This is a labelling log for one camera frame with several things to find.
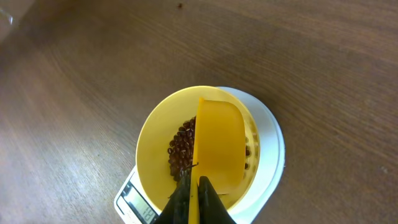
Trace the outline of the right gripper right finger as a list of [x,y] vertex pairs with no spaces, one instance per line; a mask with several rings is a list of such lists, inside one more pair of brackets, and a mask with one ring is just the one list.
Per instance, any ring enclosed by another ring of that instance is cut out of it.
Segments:
[[208,177],[201,176],[198,186],[200,224],[236,224],[225,209]]

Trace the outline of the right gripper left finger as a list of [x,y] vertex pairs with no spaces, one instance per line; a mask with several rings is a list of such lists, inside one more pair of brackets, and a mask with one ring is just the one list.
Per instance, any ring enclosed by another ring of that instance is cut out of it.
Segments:
[[188,224],[191,170],[183,170],[176,189],[154,224]]

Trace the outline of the yellow plastic measuring scoop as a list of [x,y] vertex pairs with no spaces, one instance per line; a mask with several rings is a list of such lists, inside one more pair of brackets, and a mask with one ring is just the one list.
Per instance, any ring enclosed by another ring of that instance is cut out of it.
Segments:
[[219,196],[234,192],[243,181],[245,143],[244,120],[237,106],[199,99],[189,223],[200,223],[201,213],[211,221],[227,216]]

